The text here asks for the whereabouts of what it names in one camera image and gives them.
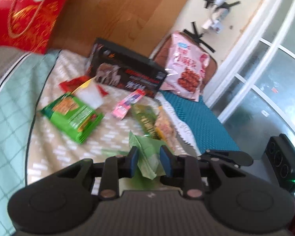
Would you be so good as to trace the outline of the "light green snack bag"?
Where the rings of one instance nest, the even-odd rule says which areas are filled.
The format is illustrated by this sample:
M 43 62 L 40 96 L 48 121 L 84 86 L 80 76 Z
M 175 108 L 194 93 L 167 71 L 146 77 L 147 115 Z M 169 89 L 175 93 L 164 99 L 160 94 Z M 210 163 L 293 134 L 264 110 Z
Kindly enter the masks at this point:
M 164 145 L 161 140 L 138 135 L 133 131 L 124 133 L 108 132 L 101 138 L 104 141 L 103 151 L 108 156 L 126 155 L 132 147 L 138 148 L 138 164 L 133 178 L 119 180 L 120 192 L 124 190 L 168 190 L 160 183 L 163 171 L 159 152 Z

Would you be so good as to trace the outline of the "blue textured mat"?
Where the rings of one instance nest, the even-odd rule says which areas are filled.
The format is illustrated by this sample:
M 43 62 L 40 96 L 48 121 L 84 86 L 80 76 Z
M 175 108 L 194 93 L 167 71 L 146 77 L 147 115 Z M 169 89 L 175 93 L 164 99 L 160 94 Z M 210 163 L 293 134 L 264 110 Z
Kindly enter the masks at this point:
M 174 109 L 178 119 L 189 126 L 200 153 L 205 153 L 208 149 L 240 150 L 202 98 L 194 102 L 168 91 L 161 91 L 160 94 Z

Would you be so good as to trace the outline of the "dark green yellow snack packet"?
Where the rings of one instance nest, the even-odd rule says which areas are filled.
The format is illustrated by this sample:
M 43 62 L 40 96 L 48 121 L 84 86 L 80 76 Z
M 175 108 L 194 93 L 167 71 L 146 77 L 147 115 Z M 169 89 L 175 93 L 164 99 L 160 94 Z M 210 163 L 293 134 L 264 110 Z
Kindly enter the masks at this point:
M 158 114 L 151 106 L 140 104 L 133 104 L 130 112 L 141 126 L 144 136 L 162 140 L 172 151 L 176 150 L 176 129 L 161 105 L 158 106 Z

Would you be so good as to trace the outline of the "pink candy stick packet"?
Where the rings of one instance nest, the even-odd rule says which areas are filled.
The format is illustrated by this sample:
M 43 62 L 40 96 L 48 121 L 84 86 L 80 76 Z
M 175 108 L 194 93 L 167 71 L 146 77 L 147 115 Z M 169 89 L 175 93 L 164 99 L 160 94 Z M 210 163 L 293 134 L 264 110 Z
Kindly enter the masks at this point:
M 142 99 L 146 95 L 146 92 L 142 89 L 137 89 L 132 92 L 130 95 L 125 97 L 123 100 L 119 101 L 113 111 L 111 112 L 112 116 L 122 120 L 130 108 L 132 104 L 137 103 L 140 99 Z

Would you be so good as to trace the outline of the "green cracker snack pack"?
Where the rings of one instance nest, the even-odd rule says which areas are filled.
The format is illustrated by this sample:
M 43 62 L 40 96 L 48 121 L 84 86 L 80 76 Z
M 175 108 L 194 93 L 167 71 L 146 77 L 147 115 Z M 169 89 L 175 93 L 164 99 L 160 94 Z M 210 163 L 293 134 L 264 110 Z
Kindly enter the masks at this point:
M 96 112 L 70 92 L 61 95 L 40 112 L 78 144 L 84 143 L 104 118 L 104 114 Z

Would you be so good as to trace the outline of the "red white snack packet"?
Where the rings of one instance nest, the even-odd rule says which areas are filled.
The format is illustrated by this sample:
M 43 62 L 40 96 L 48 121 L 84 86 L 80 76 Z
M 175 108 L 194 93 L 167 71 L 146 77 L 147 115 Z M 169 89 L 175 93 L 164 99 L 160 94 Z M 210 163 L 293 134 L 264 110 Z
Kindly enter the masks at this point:
M 109 94 L 94 78 L 88 76 L 80 76 L 61 82 L 59 87 L 64 93 L 70 92 L 94 110 L 104 103 L 103 98 Z

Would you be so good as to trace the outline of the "patchwork bed sheet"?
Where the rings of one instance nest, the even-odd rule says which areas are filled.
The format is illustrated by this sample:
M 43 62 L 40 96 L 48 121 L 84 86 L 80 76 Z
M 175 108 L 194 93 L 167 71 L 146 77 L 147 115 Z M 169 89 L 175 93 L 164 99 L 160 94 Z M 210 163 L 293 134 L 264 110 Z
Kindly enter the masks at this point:
M 82 76 L 85 64 L 83 56 L 67 50 L 38 55 L 0 48 L 0 235 L 14 233 L 7 204 L 17 190 L 79 160 L 102 162 L 127 152 L 129 135 L 143 135 L 130 114 L 123 120 L 111 115 L 127 92 L 109 86 L 99 108 L 104 117 L 82 144 L 41 114 L 62 95 L 59 84 Z

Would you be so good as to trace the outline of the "black speaker device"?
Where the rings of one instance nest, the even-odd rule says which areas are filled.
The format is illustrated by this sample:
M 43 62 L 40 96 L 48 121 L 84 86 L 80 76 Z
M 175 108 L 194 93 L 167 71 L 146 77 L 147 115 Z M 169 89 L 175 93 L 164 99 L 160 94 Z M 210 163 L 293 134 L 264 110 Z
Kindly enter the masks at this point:
M 264 153 L 280 187 L 295 193 L 295 147 L 287 135 L 281 133 L 270 137 Z

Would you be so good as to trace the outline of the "black sheep-print box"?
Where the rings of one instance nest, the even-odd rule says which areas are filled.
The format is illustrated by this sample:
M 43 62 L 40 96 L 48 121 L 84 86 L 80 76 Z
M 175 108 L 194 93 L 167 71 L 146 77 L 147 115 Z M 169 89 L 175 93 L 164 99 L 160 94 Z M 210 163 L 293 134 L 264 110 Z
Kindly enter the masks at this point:
M 167 72 L 153 60 L 116 43 L 97 38 L 86 63 L 87 75 L 100 84 L 154 98 Z

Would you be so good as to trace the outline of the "pink twisted-dough snack bag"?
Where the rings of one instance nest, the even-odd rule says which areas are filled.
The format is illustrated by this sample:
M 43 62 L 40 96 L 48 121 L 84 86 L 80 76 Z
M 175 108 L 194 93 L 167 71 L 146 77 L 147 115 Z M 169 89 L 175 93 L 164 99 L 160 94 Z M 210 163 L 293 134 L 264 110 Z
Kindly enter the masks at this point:
M 165 63 L 167 76 L 160 89 L 198 102 L 210 55 L 178 31 L 171 34 L 170 42 Z

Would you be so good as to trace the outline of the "brown seat cushion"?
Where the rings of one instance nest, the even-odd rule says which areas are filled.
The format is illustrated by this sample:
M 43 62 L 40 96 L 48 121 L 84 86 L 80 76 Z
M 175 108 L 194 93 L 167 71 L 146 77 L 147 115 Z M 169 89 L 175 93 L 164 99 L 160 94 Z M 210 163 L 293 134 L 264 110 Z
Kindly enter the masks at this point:
M 153 57 L 158 65 L 166 69 L 174 69 L 178 76 L 174 80 L 177 84 L 182 78 L 184 89 L 197 87 L 203 91 L 217 71 L 217 61 L 200 47 L 189 35 L 176 31 L 168 36 Z

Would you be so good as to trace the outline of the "white power strip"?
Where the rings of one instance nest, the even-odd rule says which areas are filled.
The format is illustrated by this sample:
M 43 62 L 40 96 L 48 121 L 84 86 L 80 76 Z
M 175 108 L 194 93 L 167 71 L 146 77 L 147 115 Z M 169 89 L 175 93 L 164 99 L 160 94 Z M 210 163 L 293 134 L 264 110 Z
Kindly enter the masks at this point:
M 222 21 L 229 14 L 229 9 L 217 7 L 213 5 L 209 8 L 209 17 L 202 24 L 202 29 L 204 31 L 212 30 L 213 32 L 219 34 L 223 30 Z

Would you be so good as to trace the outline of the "red gift bag box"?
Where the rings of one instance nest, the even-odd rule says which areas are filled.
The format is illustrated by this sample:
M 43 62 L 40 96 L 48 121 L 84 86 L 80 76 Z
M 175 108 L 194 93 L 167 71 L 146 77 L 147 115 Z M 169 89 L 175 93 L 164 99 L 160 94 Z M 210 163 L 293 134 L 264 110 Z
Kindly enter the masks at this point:
M 0 0 L 0 46 L 45 54 L 67 0 Z

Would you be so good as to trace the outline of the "wood-pattern wall board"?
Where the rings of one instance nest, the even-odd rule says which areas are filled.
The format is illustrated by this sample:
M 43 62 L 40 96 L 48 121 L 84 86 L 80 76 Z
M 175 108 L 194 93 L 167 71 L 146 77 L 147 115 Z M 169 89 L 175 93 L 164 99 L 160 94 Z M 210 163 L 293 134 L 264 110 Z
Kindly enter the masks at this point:
M 187 0 L 67 0 L 49 42 L 88 56 L 96 38 L 149 56 Z

